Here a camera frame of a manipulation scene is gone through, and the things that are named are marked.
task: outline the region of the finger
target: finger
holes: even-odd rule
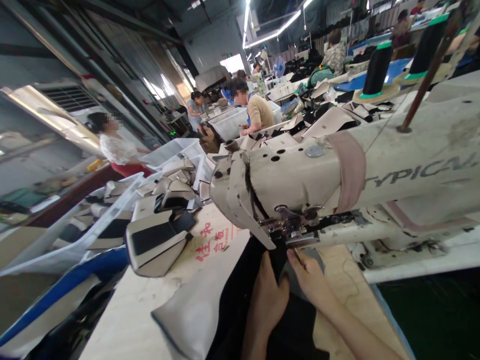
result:
[[[286,257],[288,258],[288,262],[290,263],[293,271],[295,272],[296,277],[298,278],[299,276],[301,276],[305,269],[300,263],[300,261],[297,259],[297,256],[292,249],[288,249],[286,251]]]

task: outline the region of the hand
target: hand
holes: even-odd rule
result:
[[[317,260],[299,251],[298,255],[305,266],[303,267],[293,250],[288,249],[286,255],[295,271],[301,290],[313,306],[320,312],[326,313],[338,305],[339,302]]]
[[[255,332],[257,339],[268,340],[287,308],[289,295],[289,278],[285,276],[280,286],[277,285],[269,252],[265,251],[253,286],[247,317],[247,328]]]

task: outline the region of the air conditioner vent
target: air conditioner vent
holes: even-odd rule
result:
[[[69,113],[90,109],[99,105],[81,86],[44,88],[39,90],[47,98]]]

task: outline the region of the factory floor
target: factory floor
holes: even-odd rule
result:
[[[416,360],[480,359],[480,268],[378,284]]]

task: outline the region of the wooden tabletop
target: wooden tabletop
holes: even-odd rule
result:
[[[228,221],[214,204],[205,206],[196,218],[197,224],[190,231],[192,241],[165,277],[140,277],[130,267],[127,269],[80,360],[172,359],[150,312],[170,299],[213,257],[222,256],[221,250],[236,236],[250,236],[248,230]],[[326,266],[325,275],[340,301],[403,359],[408,359],[347,248],[323,248],[320,254]],[[319,349],[330,352],[331,359],[353,359],[343,340],[320,314],[312,336]]]

